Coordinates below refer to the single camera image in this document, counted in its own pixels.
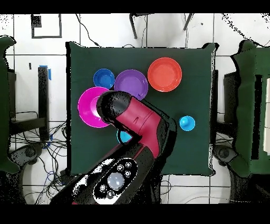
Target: control buttons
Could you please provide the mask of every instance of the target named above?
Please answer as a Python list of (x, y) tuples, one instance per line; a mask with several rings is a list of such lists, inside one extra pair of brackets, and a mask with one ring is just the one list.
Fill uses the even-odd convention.
[(121, 173), (111, 173), (107, 183), (113, 190), (119, 190), (124, 185), (124, 177)]
[(123, 166), (122, 164), (119, 164), (119, 165), (117, 166), (117, 170), (118, 170), (118, 171), (123, 171), (123, 170), (124, 170), (124, 166)]
[(131, 167), (131, 162), (126, 162), (126, 168), (130, 168)]
[(130, 171), (125, 171), (124, 175), (125, 175), (127, 178), (129, 178), (130, 175), (131, 175), (131, 173), (130, 173)]
[(113, 199), (113, 197), (114, 197), (114, 192), (112, 190), (108, 191), (107, 192), (107, 198), (108, 199)]
[(104, 184), (101, 185), (100, 188), (99, 188), (99, 190), (100, 190), (100, 192), (103, 193), (106, 190), (106, 186)]

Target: small blue bowl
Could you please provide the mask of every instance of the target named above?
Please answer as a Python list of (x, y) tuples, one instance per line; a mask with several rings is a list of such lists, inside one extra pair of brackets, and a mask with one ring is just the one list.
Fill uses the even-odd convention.
[(195, 127), (195, 120), (190, 116), (181, 117), (179, 119), (179, 125), (183, 130), (188, 132)]
[[(118, 131), (119, 130), (117, 130), (116, 138), (117, 138), (117, 141), (120, 143), (120, 141), (118, 139)], [(120, 132), (120, 138), (121, 138), (122, 142), (125, 143), (125, 142), (128, 142), (129, 140), (131, 140), (132, 139), (132, 136), (129, 135), (128, 133), (126, 133), (126, 132), (121, 131)]]
[(115, 78), (109, 69), (100, 69), (94, 74), (93, 81), (95, 86), (110, 89), (114, 84)]

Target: chair leg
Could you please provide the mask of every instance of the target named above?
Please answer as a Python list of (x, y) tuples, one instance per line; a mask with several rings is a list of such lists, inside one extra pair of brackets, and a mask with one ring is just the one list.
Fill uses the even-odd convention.
[(186, 30), (186, 29), (187, 29), (187, 27), (188, 27), (188, 23), (189, 23), (189, 21), (190, 21), (190, 19), (191, 19), (192, 15), (193, 15), (193, 13), (189, 13), (189, 14), (188, 14), (188, 19), (187, 19), (186, 24), (185, 24), (185, 26), (184, 26), (184, 30)]
[(134, 14), (133, 13), (130, 13), (129, 14), (129, 20), (130, 20), (130, 24), (131, 24), (131, 27), (132, 27), (132, 31), (133, 31), (133, 34), (134, 34), (134, 39), (137, 39), (137, 34), (136, 34), (136, 30), (135, 30), (135, 26), (134, 26), (134, 22), (133, 22), (133, 17)]

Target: orange plate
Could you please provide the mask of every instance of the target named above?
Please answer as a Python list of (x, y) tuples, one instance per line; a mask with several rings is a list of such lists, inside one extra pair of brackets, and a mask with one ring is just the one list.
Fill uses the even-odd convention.
[(169, 92), (181, 82), (180, 65), (172, 58), (159, 58), (148, 69), (148, 81), (157, 91)]

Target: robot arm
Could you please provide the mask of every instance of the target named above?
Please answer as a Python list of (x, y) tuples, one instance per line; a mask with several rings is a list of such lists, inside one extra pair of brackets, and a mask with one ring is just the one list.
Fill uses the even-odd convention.
[(145, 182), (160, 175), (175, 144), (176, 122), (150, 107), (126, 92), (108, 91), (100, 96), (97, 111), (102, 120), (128, 132), (132, 139), (69, 183), (51, 204), (130, 203)]

